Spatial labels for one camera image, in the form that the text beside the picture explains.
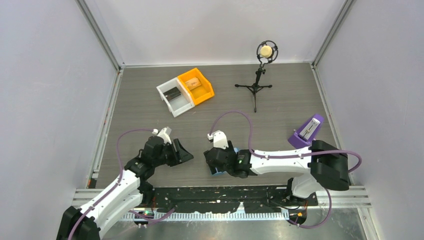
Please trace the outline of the orange plastic bin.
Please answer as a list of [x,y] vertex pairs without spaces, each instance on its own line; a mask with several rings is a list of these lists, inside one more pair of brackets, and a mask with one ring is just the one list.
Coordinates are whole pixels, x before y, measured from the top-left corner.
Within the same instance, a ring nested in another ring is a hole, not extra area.
[[178,75],[177,79],[188,91],[195,106],[198,106],[215,96],[212,84],[197,67]]

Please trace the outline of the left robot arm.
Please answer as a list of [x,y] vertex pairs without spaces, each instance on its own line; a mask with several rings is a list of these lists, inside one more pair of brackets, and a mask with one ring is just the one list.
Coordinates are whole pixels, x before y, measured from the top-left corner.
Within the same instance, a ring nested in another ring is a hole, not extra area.
[[173,167],[193,158],[179,139],[167,141],[151,136],[114,182],[82,206],[70,206],[65,210],[56,238],[102,239],[124,214],[137,206],[148,207],[153,202],[155,191],[148,179],[157,167]]

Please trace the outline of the microphone with shock mount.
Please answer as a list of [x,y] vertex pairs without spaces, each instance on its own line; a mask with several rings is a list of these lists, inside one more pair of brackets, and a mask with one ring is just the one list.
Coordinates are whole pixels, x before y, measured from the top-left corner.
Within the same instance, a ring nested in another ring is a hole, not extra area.
[[261,65],[273,63],[279,55],[279,48],[272,40],[262,41],[256,49],[256,57]]

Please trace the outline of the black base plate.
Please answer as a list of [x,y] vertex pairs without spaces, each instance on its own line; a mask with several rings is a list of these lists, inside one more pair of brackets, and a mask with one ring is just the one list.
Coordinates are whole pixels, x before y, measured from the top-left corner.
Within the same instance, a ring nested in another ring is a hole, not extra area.
[[157,187],[139,208],[156,209],[166,213],[234,213],[239,207],[245,212],[277,213],[280,207],[298,209],[318,205],[316,193],[306,199],[288,197],[285,185]]

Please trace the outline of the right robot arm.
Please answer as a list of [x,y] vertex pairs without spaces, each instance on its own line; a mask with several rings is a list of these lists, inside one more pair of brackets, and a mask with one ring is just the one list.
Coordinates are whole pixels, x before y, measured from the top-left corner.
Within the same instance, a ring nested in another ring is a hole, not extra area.
[[350,188],[347,154],[322,140],[295,150],[250,152],[229,146],[213,147],[203,154],[212,175],[227,173],[245,179],[268,173],[295,174],[287,181],[284,193],[291,205],[299,205],[321,189]]

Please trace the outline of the black tripod mic stand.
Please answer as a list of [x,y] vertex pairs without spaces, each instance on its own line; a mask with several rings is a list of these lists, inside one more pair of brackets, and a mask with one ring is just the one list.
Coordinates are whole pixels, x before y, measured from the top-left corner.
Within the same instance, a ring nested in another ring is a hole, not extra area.
[[236,88],[246,88],[248,89],[251,94],[253,95],[253,102],[254,102],[254,112],[257,112],[257,93],[259,91],[261,91],[262,89],[265,88],[272,88],[273,85],[259,85],[259,81],[261,79],[261,76],[264,75],[266,73],[266,69],[265,69],[265,63],[261,63],[258,67],[258,69],[255,71],[255,82],[252,85],[240,85],[240,84],[235,84],[234,86]]

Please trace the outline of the gold credit card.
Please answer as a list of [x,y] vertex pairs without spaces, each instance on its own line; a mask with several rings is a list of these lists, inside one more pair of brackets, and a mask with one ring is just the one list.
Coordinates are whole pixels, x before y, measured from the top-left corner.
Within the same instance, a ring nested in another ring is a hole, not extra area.
[[202,85],[202,82],[198,77],[193,77],[184,82],[189,91],[192,91],[195,88],[198,88]]

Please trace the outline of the white plastic bin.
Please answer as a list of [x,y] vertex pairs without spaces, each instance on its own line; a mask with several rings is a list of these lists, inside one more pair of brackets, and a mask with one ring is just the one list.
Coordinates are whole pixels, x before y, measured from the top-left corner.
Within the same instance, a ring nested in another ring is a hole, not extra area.
[[162,83],[156,89],[174,118],[195,107],[188,90],[177,77]]

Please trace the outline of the blue card holder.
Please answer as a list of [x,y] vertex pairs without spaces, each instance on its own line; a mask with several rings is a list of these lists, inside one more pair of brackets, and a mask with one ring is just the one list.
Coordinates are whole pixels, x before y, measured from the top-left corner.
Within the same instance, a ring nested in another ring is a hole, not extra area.
[[[239,152],[239,149],[237,148],[237,147],[234,147],[233,148],[233,150],[236,152],[236,153],[238,153]],[[219,175],[223,175],[223,174],[226,174],[227,172],[225,171],[225,170],[219,170],[217,167],[215,167],[215,168],[211,168],[212,170],[210,170],[211,171],[211,175],[212,176],[219,176]]]

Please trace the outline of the purple metronome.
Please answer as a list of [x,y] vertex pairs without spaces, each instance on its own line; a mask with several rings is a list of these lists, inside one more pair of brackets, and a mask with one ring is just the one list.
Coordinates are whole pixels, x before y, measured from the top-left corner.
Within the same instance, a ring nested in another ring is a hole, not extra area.
[[314,114],[306,120],[294,133],[287,139],[288,143],[295,149],[310,146],[320,131],[325,118],[320,114]]

